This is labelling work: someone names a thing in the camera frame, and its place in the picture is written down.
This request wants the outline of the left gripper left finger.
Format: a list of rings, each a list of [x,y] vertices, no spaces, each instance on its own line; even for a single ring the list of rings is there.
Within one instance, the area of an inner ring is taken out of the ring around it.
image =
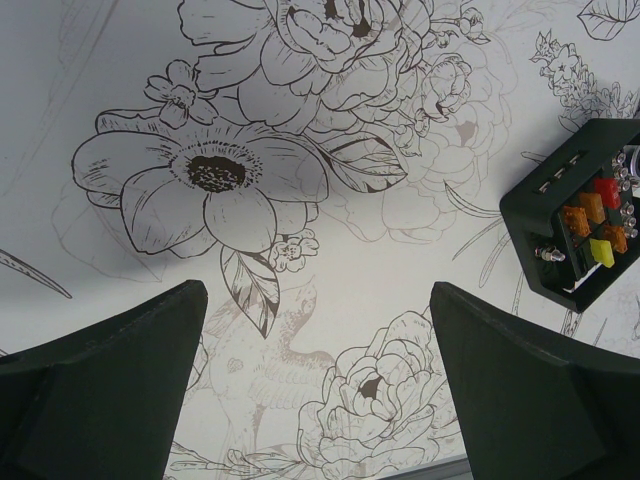
[[[188,280],[1,359],[4,479],[160,479],[203,329]]]

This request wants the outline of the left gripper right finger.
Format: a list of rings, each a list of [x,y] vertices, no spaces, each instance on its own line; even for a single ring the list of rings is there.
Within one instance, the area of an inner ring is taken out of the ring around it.
[[[430,310],[474,478],[638,478],[638,359],[447,282]]]

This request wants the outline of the yellow blade fuse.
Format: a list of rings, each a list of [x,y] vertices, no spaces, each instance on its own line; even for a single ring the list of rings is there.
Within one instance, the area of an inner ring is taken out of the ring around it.
[[[589,239],[591,255],[595,262],[606,268],[611,268],[615,264],[613,247],[610,241],[601,239]]]

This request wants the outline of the black fuse box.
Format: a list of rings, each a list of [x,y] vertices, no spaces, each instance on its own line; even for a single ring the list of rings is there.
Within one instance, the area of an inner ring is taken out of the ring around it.
[[[584,312],[639,258],[639,178],[629,155],[636,119],[592,119],[566,139],[500,201],[529,287]],[[594,179],[618,182],[621,206],[602,204]],[[589,239],[611,242],[615,264],[594,261]]]

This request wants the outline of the red blade fuse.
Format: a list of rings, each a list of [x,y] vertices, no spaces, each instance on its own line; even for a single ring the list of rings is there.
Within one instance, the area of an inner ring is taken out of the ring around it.
[[[614,178],[595,178],[594,189],[600,195],[605,207],[618,209],[621,206],[619,186]]]

